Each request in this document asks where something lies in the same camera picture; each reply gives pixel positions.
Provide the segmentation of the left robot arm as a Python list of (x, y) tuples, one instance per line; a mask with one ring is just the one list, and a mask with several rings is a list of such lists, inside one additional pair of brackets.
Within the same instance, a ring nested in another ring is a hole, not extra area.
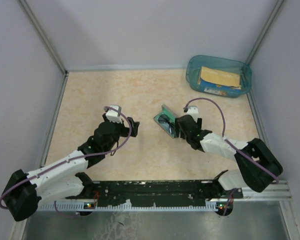
[(15, 171), (0, 196), (0, 208), (9, 210), (16, 222), (33, 215), (38, 207), (60, 199), (93, 196), (94, 183), (85, 170), (120, 148), (120, 138), (135, 138), (140, 122), (127, 118), (110, 121), (106, 117), (86, 142), (66, 157), (29, 172)]

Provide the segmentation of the black thin-frame glasses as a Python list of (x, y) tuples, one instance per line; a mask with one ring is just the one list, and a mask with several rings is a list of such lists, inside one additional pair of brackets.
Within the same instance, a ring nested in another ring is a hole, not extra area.
[(175, 125), (166, 114), (160, 115), (157, 121), (170, 136), (175, 137)]

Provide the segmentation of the grey glasses case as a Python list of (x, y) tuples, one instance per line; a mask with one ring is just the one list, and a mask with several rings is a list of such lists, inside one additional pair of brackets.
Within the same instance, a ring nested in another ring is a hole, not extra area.
[(179, 132), (176, 128), (176, 118), (178, 116), (166, 105), (161, 105), (159, 112), (153, 120), (171, 137), (178, 138)]

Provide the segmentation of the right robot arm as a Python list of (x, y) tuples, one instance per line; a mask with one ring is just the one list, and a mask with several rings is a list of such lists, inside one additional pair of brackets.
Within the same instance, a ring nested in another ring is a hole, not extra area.
[(188, 114), (177, 118), (175, 123), (180, 137), (194, 150), (217, 154), (237, 163), (238, 169), (227, 170), (217, 177), (213, 192), (219, 198), (225, 198), (232, 189), (244, 187), (261, 193), (283, 173), (282, 165), (259, 138), (245, 142), (222, 137), (202, 130)]

